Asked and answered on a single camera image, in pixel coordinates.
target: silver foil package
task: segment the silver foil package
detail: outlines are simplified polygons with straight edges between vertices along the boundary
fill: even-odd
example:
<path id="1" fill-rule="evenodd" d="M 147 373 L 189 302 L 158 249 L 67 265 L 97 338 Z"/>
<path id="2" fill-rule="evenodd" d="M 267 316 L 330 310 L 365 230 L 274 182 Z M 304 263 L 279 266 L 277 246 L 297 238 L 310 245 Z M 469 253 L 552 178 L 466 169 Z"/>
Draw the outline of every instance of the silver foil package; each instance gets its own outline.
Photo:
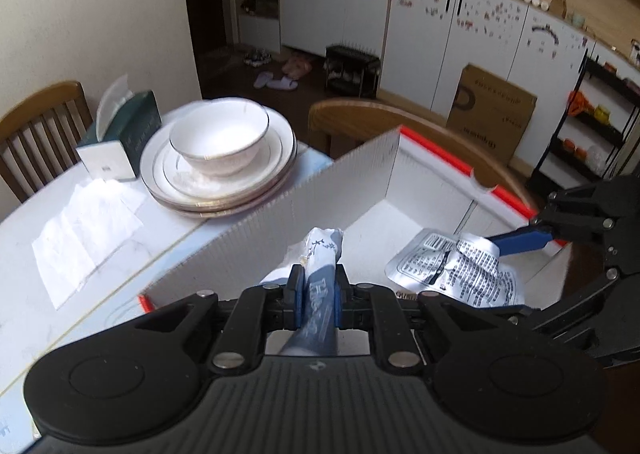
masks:
<path id="1" fill-rule="evenodd" d="M 437 291 L 473 307 L 522 304 L 518 276 L 499 257 L 484 237 L 427 228 L 386 265 L 385 274 L 409 292 Z"/>

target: white cardboard box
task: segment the white cardboard box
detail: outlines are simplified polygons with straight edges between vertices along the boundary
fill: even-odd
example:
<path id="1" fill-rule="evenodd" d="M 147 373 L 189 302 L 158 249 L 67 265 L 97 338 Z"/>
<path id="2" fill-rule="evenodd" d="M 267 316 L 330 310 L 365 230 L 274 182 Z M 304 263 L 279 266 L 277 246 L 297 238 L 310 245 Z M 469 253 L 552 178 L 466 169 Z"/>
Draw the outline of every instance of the white cardboard box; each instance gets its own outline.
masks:
<path id="1" fill-rule="evenodd" d="M 302 185 L 283 193 L 188 257 L 148 288 L 156 307 L 212 289 L 238 297 L 282 261 L 287 247 L 312 227 L 344 230 L 341 262 L 352 284 L 398 291 L 386 263 L 422 228 L 491 236 L 527 224 L 533 213 L 503 188 L 480 186 L 469 167 L 402 128 L 357 148 Z M 559 299 L 569 247 L 500 259 L 525 283 L 526 303 Z"/>

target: crumpled tissue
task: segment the crumpled tissue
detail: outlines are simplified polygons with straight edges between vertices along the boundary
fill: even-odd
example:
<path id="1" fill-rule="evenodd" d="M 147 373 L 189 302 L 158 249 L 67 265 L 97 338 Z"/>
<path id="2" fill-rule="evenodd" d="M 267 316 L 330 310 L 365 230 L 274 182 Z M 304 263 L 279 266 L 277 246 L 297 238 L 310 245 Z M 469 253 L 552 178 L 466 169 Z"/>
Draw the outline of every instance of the crumpled tissue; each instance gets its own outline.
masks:
<path id="1" fill-rule="evenodd" d="M 68 205 L 47 221 L 32 244 L 40 277 L 56 309 L 143 226 L 135 212 L 145 199 L 143 193 L 115 180 L 76 185 Z"/>

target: cabinet handle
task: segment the cabinet handle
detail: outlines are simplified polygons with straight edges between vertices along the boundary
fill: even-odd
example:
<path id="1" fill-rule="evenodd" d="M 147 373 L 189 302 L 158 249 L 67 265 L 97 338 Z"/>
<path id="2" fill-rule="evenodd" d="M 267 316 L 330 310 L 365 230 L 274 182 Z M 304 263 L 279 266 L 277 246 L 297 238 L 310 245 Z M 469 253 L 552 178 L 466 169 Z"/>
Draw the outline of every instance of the cabinet handle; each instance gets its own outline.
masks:
<path id="1" fill-rule="evenodd" d="M 460 16 L 460 8 L 462 7 L 462 0 L 460 0 L 460 2 L 458 2 L 458 13 L 456 13 L 456 15 Z"/>

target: wooden chair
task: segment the wooden chair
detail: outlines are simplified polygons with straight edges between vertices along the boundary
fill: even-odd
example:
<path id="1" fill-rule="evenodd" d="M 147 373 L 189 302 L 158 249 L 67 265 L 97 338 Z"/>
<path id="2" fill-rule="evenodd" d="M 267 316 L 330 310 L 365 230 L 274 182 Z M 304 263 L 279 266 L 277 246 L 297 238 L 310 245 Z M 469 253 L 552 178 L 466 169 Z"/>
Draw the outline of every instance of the wooden chair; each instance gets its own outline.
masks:
<path id="1" fill-rule="evenodd" d="M 494 157 L 462 136 L 414 114 L 372 101 L 335 98 L 313 104 L 308 116 L 311 145 L 327 155 L 332 136 L 346 136 L 361 143 L 398 125 L 415 130 L 471 165 L 481 185 L 501 185 L 526 206 L 537 209 L 527 189 Z"/>
<path id="2" fill-rule="evenodd" d="M 78 121 L 83 134 L 93 122 L 82 85 L 73 81 L 49 85 L 0 120 L 0 176 L 20 202 L 78 163 L 71 143 L 81 138 Z"/>

